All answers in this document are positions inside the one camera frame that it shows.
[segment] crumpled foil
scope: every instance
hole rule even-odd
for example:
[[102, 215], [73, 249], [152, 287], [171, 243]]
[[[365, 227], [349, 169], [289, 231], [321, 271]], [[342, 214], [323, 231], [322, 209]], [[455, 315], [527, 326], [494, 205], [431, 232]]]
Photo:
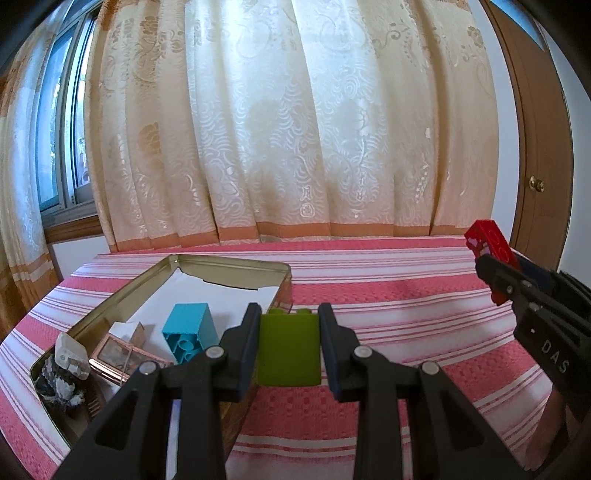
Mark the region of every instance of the crumpled foil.
[[62, 412], [84, 403], [84, 392], [76, 385], [74, 376], [58, 366], [53, 355], [45, 360], [34, 384], [43, 401]]

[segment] wooden windowsill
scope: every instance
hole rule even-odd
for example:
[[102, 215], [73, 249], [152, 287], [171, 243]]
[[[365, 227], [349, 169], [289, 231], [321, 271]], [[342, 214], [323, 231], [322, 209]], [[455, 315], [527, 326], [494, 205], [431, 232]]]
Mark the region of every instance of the wooden windowsill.
[[100, 227], [98, 215], [93, 215], [46, 228], [44, 232], [46, 243], [54, 244], [87, 236], [102, 235], [103, 229]]

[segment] window glass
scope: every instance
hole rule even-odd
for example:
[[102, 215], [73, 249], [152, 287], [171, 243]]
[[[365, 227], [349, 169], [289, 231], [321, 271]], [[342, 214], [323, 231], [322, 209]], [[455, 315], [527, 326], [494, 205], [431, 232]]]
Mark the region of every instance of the window glass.
[[542, 49], [545, 50], [544, 40], [530, 14], [518, 5], [515, 0], [492, 0], [503, 12], [509, 15]]
[[93, 23], [86, 40], [78, 84], [74, 93], [74, 121], [72, 122], [72, 125], [74, 126], [72, 132], [74, 151], [72, 159], [74, 162], [76, 187], [82, 187], [90, 182], [88, 165], [86, 163], [86, 143], [84, 140], [84, 89], [86, 85], [86, 70], [88, 67], [88, 57], [90, 53], [90, 45], [92, 44], [94, 26]]
[[36, 151], [37, 191], [41, 210], [60, 203], [56, 168], [59, 155], [59, 145], [56, 142], [57, 100], [61, 88], [61, 76], [73, 34], [74, 28], [71, 28], [53, 45], [41, 87]]
[[94, 0], [74, 0], [70, 9], [68, 10], [68, 14], [64, 20], [64, 25], [67, 25], [72, 20], [74, 20], [80, 13], [88, 7], [90, 4], [94, 3]]

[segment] cream curtain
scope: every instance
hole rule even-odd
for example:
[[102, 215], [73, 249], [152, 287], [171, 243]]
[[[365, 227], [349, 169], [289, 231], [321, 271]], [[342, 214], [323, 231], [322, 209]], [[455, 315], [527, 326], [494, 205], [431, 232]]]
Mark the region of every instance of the cream curtain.
[[41, 225], [31, 133], [51, 46], [70, 4], [35, 29], [0, 80], [0, 340], [57, 285]]
[[115, 251], [491, 214], [496, 100], [465, 0], [106, 0], [87, 82]]

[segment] pink striped bed sheet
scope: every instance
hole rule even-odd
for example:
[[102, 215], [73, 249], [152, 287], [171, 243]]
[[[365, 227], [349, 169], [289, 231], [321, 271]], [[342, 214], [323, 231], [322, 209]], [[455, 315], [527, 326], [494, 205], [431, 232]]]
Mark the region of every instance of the pink striped bed sheet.
[[[0, 345], [0, 430], [35, 480], [68, 447], [28, 371], [86, 313], [173, 251], [289, 263], [294, 308], [332, 303], [338, 322], [390, 360], [437, 361], [521, 461], [551, 384], [495, 307], [462, 237], [249, 244], [99, 255], [47, 295]], [[405, 471], [410, 435], [401, 413]], [[260, 388], [226, 468], [231, 480], [343, 480], [355, 455], [356, 404], [323, 385]]]

